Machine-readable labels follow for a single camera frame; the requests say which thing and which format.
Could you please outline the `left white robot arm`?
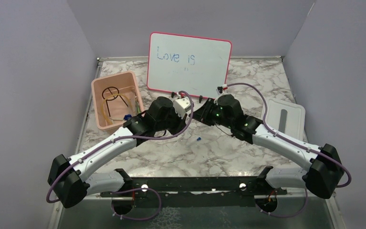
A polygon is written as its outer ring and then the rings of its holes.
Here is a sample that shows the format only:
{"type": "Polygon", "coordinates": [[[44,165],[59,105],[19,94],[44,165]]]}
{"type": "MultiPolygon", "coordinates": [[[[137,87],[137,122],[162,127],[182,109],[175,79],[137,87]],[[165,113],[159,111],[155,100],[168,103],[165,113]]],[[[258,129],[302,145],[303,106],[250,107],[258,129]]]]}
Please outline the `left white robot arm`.
{"type": "Polygon", "coordinates": [[[174,101],[160,96],[147,110],[128,118],[122,127],[94,147],[70,157],[63,154],[55,157],[49,172],[46,201],[59,201],[70,208],[88,194],[106,191],[109,185],[94,176],[94,172],[145,141],[181,135],[193,119],[193,109],[193,100],[188,95],[174,101]]]}

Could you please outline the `yellow rubber tube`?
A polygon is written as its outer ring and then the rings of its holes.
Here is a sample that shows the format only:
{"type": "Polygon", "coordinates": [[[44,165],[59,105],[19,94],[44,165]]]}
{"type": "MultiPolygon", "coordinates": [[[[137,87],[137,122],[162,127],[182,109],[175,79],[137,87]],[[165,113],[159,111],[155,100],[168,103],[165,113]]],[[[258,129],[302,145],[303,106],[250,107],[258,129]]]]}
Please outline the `yellow rubber tube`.
{"type": "Polygon", "coordinates": [[[106,125],[124,122],[128,117],[136,115],[137,97],[132,93],[105,95],[100,109],[106,125]]]}

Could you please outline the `pink plastic bin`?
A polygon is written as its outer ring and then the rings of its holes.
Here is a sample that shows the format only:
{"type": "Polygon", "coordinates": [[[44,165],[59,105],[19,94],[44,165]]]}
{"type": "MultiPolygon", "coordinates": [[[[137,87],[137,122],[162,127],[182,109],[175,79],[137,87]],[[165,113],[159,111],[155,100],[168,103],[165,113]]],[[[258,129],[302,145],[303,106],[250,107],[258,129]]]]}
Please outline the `pink plastic bin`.
{"type": "Polygon", "coordinates": [[[137,78],[132,71],[107,75],[91,83],[96,125],[113,133],[127,118],[144,111],[137,78]]]}

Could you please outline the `graduated cylinder blue base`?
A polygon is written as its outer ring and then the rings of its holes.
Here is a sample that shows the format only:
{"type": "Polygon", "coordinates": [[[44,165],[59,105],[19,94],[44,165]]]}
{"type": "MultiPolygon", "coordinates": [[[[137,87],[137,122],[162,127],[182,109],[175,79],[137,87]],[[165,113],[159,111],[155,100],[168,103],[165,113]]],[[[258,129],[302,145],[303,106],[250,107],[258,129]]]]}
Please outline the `graduated cylinder blue base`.
{"type": "Polygon", "coordinates": [[[123,117],[123,120],[127,121],[127,120],[129,120],[131,117],[132,117],[132,115],[131,115],[131,114],[126,114],[126,115],[123,117]]]}

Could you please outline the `black wire tripod stand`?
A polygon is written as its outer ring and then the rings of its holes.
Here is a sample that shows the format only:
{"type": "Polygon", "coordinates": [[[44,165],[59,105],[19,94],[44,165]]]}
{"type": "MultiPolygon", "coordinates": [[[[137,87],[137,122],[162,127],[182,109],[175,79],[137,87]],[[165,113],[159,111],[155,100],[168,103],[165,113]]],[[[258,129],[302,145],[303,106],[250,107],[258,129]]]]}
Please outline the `black wire tripod stand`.
{"type": "Polygon", "coordinates": [[[115,117],[116,110],[126,108],[127,111],[131,108],[131,101],[129,98],[120,93],[120,89],[115,86],[109,86],[103,89],[102,98],[104,105],[103,107],[107,110],[107,115],[109,118],[115,117]]]}

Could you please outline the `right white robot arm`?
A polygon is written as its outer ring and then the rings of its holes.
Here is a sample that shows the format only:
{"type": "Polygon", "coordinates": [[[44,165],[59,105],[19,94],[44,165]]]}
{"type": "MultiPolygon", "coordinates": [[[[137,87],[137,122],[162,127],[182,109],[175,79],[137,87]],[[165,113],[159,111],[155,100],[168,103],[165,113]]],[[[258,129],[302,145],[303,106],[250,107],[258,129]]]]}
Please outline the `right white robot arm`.
{"type": "Polygon", "coordinates": [[[297,187],[329,199],[345,173],[334,146],[317,146],[268,130],[261,119],[244,114],[240,102],[231,94],[217,100],[207,99],[193,117],[208,126],[224,126],[233,137],[272,150],[300,166],[300,169],[270,169],[256,181],[256,189],[262,194],[274,188],[297,187]]]}

